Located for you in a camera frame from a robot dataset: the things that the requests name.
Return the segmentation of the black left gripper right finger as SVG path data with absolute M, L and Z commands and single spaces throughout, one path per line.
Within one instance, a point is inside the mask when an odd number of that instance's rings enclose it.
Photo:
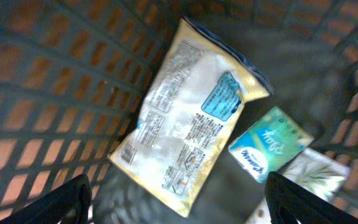
M 273 224 L 358 223 L 358 218 L 336 208 L 278 172 L 268 174 L 265 198 Z

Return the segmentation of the white snack bag gold trim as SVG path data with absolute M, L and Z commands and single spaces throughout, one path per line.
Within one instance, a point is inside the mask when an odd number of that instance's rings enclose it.
M 274 93 L 244 56 L 187 18 L 111 162 L 188 217 L 244 105 Z

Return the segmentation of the teal tissue pack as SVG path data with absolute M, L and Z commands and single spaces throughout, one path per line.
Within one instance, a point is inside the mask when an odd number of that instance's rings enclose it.
M 258 183 L 263 183 L 269 172 L 279 170 L 313 140 L 275 106 L 234 140 L 228 151 Z

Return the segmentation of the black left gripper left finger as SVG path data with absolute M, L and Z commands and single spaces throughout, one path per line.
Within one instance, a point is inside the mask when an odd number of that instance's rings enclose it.
M 87 224 L 90 205 L 90 183 L 86 175 L 80 174 L 22 210 L 1 220 L 0 224 Z

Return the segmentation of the white Pantene tube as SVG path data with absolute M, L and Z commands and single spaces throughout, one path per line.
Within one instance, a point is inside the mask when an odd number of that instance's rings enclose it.
M 280 174 L 330 203 L 348 178 L 350 168 L 306 148 Z

